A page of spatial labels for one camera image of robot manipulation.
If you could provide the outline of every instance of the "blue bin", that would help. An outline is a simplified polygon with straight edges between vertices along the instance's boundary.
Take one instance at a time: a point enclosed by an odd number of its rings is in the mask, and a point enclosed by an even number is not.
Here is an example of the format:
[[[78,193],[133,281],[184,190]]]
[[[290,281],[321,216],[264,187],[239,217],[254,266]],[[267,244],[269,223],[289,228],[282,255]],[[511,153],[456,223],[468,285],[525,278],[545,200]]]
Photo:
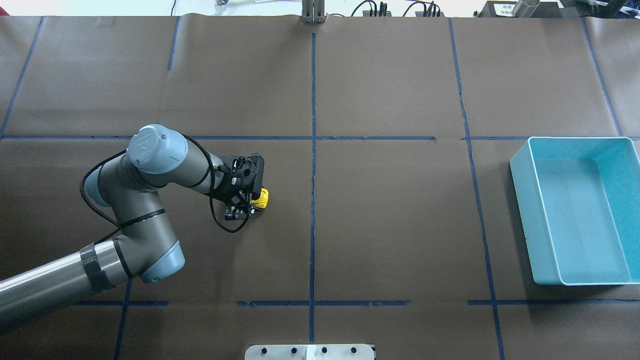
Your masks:
[[[510,165],[536,283],[640,284],[631,139],[532,137]]]

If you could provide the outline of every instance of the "black tape band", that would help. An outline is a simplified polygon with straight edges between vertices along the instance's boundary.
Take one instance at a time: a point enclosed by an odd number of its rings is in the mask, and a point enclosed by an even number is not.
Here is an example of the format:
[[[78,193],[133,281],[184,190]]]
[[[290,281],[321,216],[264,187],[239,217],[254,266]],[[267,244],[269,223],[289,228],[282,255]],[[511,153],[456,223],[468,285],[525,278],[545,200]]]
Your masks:
[[[200,179],[199,182],[197,182],[197,183],[195,183],[195,184],[193,184],[191,186],[187,186],[187,187],[190,189],[190,188],[194,188],[194,187],[202,184],[207,179],[207,176],[209,176],[209,168],[207,168],[207,172],[204,173],[204,176]]]
[[[120,228],[124,229],[127,226],[132,226],[133,224],[137,224],[137,223],[139,223],[141,221],[144,221],[144,220],[146,220],[148,218],[152,218],[152,217],[154,217],[156,215],[160,215],[160,214],[164,214],[164,213],[165,213],[164,209],[153,211],[151,213],[142,215],[141,217],[137,217],[135,219],[132,219],[132,220],[129,220],[127,222],[124,222],[124,223],[120,224]]]
[[[113,247],[116,248],[116,254],[118,254],[118,259],[120,260],[120,264],[122,265],[122,268],[124,269],[125,274],[127,274],[127,276],[130,279],[133,279],[133,274],[131,273],[131,270],[129,270],[129,265],[127,265],[127,262],[124,261],[124,256],[122,255],[122,250],[120,250],[120,242],[116,239],[113,239]]]
[[[107,275],[102,271],[98,263],[98,255],[95,253],[95,244],[89,244],[80,251],[80,260],[86,276],[89,278],[94,290],[104,291],[113,288]]]

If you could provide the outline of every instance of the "white floor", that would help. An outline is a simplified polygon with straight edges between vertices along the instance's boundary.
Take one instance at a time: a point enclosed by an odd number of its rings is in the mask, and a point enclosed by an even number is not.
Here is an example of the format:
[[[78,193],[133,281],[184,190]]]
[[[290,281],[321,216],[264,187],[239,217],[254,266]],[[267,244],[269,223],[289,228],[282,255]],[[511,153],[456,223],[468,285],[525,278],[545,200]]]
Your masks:
[[[326,0],[327,13],[351,15],[361,0]],[[486,0],[440,0],[436,4],[448,17],[472,17],[480,11]],[[10,15],[57,16],[166,16],[171,13],[173,0],[2,0]],[[411,1],[389,0],[388,10],[393,16],[402,16]],[[361,10],[368,9],[365,4]],[[229,0],[221,9],[215,0],[176,0],[173,14],[201,13],[204,15],[300,15],[301,1]],[[414,6],[407,16],[414,16]]]

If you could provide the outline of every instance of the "metal clamp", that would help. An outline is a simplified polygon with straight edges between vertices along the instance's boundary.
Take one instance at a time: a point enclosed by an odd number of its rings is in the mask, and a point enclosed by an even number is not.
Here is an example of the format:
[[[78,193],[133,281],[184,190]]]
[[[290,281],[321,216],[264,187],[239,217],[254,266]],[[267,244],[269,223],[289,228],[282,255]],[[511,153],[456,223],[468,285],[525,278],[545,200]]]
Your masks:
[[[302,22],[324,22],[324,0],[302,0]]]

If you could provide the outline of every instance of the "yellow object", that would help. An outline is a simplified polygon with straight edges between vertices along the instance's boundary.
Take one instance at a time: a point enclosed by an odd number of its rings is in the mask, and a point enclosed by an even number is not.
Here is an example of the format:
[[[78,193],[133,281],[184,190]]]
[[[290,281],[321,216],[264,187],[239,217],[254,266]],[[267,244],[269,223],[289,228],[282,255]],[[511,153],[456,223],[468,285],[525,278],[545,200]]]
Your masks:
[[[269,204],[269,190],[262,188],[260,191],[260,197],[257,200],[251,200],[251,203],[260,209],[264,209]]]

